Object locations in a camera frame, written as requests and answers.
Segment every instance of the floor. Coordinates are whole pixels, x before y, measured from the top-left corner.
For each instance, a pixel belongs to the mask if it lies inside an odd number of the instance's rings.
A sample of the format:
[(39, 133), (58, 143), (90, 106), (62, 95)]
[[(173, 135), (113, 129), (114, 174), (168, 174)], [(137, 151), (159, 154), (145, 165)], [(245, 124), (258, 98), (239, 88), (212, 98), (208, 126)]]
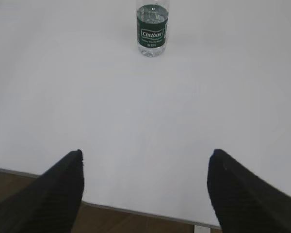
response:
[[(35, 178), (0, 172), (0, 201)], [(194, 233), (194, 225), (96, 208), (82, 203), (72, 233)]]

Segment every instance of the water bottle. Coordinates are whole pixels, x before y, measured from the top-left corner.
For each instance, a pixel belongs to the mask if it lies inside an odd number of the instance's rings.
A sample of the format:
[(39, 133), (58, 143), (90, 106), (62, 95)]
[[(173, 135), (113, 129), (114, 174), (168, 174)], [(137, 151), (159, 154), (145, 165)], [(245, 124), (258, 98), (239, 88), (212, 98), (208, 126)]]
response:
[(166, 48), (170, 0), (136, 1), (138, 49), (144, 56), (159, 56)]

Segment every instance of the water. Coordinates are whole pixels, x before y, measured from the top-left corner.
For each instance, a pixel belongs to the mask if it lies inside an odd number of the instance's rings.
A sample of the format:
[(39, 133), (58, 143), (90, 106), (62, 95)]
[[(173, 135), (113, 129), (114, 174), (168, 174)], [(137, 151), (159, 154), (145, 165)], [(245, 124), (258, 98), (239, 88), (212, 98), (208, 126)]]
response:
[[(145, 23), (158, 24), (168, 19), (168, 11), (159, 5), (145, 5), (138, 9), (137, 17)], [(156, 57), (165, 51), (166, 43), (158, 48), (146, 48), (138, 43), (138, 49), (142, 55)]]

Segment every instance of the white table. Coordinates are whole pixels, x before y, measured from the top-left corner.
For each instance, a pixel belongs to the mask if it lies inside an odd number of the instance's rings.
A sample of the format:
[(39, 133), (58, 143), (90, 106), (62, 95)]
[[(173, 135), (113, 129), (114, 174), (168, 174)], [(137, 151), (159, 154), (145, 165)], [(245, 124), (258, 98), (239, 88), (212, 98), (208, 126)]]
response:
[(0, 168), (84, 152), (87, 202), (218, 225), (222, 148), (291, 195), (291, 0), (172, 1), (164, 55), (134, 0), (0, 0)]

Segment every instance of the green label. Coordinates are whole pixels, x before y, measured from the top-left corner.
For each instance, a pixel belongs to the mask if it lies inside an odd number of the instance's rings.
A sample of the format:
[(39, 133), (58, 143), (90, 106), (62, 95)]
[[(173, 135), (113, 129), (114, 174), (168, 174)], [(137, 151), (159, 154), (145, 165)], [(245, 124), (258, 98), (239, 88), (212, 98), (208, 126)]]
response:
[(167, 21), (162, 23), (145, 23), (137, 17), (138, 42), (146, 48), (163, 46), (167, 36)]

